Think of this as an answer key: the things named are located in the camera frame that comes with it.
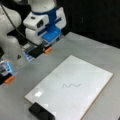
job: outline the drawn line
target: drawn line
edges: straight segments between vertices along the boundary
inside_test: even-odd
[[[63,84],[62,88],[64,88],[64,87],[70,88],[71,86],[79,87],[80,85],[81,84],[78,84],[78,85],[75,85],[75,84],[70,84],[70,85]]]

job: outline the white tablet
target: white tablet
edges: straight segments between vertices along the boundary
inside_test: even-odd
[[[112,76],[71,55],[25,98],[46,108],[56,120],[80,120]]]

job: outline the orange object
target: orange object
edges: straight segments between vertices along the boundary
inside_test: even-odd
[[[5,83],[6,84],[9,84],[11,81],[13,81],[15,79],[15,76],[11,76],[11,77],[9,77],[6,81],[5,81]]]
[[[45,50],[45,53],[46,53],[46,54],[49,54],[51,51],[52,51],[52,48],[49,47],[48,49]]]

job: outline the table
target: table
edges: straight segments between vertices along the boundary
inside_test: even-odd
[[[114,73],[83,120],[118,120],[120,116],[120,50],[89,38],[69,33],[43,54],[19,70],[16,80],[0,86],[0,120],[36,120],[24,96],[69,55]]]

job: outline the wire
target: wire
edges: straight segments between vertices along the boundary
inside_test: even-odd
[[[39,47],[39,45],[37,45],[37,44],[33,43],[32,41],[30,41],[28,38],[26,38],[26,37],[16,28],[16,26],[14,25],[14,23],[13,23],[12,20],[10,19],[8,13],[7,13],[6,10],[4,9],[4,7],[3,7],[3,5],[2,5],[1,2],[0,2],[0,5],[1,5],[1,8],[3,9],[5,15],[7,16],[8,20],[10,21],[10,23],[11,23],[12,26],[14,27],[14,29],[15,29],[24,39],[26,39],[27,42],[30,42],[31,44]]]

